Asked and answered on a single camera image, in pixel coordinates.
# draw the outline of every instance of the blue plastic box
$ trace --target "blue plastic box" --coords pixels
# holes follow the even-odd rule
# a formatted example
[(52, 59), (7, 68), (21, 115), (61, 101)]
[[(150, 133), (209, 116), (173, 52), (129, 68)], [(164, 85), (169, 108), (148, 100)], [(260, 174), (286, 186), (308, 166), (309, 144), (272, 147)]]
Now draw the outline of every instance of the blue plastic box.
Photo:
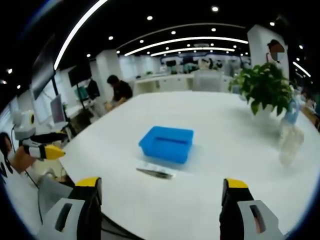
[(194, 136), (193, 130), (154, 126), (139, 142), (144, 155), (184, 164)]

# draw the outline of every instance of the wall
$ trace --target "wall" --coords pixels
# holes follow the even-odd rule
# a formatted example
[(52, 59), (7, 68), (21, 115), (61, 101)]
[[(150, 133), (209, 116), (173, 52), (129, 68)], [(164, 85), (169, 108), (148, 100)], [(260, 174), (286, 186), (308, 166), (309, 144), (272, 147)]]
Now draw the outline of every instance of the wall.
[(284, 47), (285, 54), (280, 61), (283, 75), (289, 78), (289, 60), (288, 60), (288, 46), (285, 45), (285, 41), (282, 36), (271, 31), (263, 26), (255, 25), (247, 33), (249, 48), (251, 54), (252, 66), (263, 65), (267, 62), (266, 54), (269, 52), (268, 43), (272, 39), (277, 40)]

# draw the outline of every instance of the black shirt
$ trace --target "black shirt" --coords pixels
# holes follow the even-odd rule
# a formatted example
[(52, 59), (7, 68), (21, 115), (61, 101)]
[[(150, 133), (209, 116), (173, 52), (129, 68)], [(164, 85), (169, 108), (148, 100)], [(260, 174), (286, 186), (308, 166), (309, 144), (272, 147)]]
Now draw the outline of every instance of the black shirt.
[(132, 89), (125, 81), (120, 81), (117, 86), (113, 88), (113, 100), (118, 102), (121, 98), (132, 98)]

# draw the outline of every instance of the white table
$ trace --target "white table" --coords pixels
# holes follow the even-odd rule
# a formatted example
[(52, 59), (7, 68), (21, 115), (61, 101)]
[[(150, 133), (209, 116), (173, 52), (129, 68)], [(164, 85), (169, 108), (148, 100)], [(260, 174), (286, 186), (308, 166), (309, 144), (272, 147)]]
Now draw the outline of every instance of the white table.
[[(236, 94), (142, 94), (74, 138), (61, 159), (73, 181), (102, 177), (102, 212), (145, 240), (216, 240), (224, 178), (245, 181), (251, 194), (278, 217), (283, 234), (305, 211), (319, 176), (320, 134), (301, 113), (305, 140), (290, 168), (278, 159), (277, 127), (253, 124), (250, 107)], [(147, 161), (138, 142), (152, 126), (194, 130), (189, 159), (161, 163), (172, 180), (136, 171)]]

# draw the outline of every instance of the computer monitor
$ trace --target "computer monitor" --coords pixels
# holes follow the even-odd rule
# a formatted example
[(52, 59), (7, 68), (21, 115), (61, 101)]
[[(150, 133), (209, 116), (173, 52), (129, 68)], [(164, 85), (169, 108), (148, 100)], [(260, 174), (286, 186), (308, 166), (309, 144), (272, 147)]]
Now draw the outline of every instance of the computer monitor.
[(51, 101), (50, 107), (54, 124), (66, 121), (61, 95), (56, 96), (55, 99)]

